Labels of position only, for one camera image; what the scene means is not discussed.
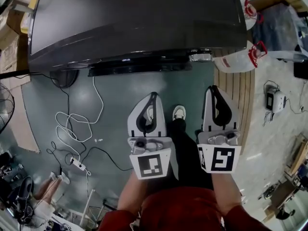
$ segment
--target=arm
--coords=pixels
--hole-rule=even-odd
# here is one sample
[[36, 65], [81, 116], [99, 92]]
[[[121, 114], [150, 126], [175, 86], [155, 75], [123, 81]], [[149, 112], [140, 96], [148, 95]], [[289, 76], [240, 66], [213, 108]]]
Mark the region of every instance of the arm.
[[131, 231], [130, 224], [136, 220], [138, 211], [146, 198], [147, 181], [139, 180], [135, 171], [126, 183], [116, 211], [108, 212], [99, 227], [100, 231]]
[[227, 230], [270, 231], [242, 207], [241, 193], [231, 174], [212, 174], [216, 201]]
[[212, 174], [213, 187], [221, 213], [226, 216], [235, 206], [241, 206], [241, 193], [231, 174]]
[[117, 209], [129, 211], [137, 216], [138, 211], [146, 198], [146, 192], [147, 181], [139, 180], [135, 171], [133, 171], [120, 195]]

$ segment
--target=sleeve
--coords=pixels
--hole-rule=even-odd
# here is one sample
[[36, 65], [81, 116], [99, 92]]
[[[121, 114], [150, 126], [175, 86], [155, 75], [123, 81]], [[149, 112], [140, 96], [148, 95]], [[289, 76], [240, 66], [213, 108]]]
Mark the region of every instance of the sleeve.
[[131, 231], [130, 224], [136, 217], [126, 210], [115, 210], [107, 212], [104, 216], [99, 231]]
[[224, 217], [227, 231], [270, 231], [261, 222], [251, 217], [242, 206], [236, 206]]

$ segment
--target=shoe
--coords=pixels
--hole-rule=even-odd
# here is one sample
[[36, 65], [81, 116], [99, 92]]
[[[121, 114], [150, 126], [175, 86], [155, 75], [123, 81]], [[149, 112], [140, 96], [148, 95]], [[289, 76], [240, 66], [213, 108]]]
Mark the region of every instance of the shoe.
[[64, 174], [64, 172], [61, 173], [61, 175], [59, 176], [59, 179], [61, 179], [62, 181], [64, 181], [66, 184], [71, 183], [71, 181], [70, 181], [69, 178], [66, 176], [66, 174]]
[[153, 120], [153, 105], [150, 105], [147, 109], [146, 109], [146, 114], [148, 115], [148, 119], [150, 122], [152, 122]]
[[50, 173], [50, 176], [49, 176], [49, 177], [50, 177], [52, 180], [56, 180], [56, 179], [57, 179], [56, 174], [53, 173], [53, 172]]
[[186, 118], [186, 110], [185, 110], [184, 106], [178, 105], [177, 107], [175, 107], [175, 109], [173, 110], [173, 114], [172, 114], [172, 120], [173, 121], [175, 119], [185, 120], [185, 118]]

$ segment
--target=television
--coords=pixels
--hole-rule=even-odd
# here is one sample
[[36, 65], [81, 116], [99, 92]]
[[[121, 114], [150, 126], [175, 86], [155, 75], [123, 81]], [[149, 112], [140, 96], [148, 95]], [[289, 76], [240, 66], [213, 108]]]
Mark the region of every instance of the television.
[[246, 47], [240, 0], [38, 0], [30, 72], [90, 68], [90, 76], [182, 70], [191, 56]]

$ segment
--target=plug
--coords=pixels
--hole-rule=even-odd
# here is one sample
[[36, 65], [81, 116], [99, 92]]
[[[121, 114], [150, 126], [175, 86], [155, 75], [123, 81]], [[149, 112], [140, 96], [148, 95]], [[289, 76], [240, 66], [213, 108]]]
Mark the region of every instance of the plug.
[[79, 169], [84, 171], [86, 169], [86, 166], [84, 166], [81, 162], [79, 162], [77, 159], [74, 157], [71, 157], [71, 162]]

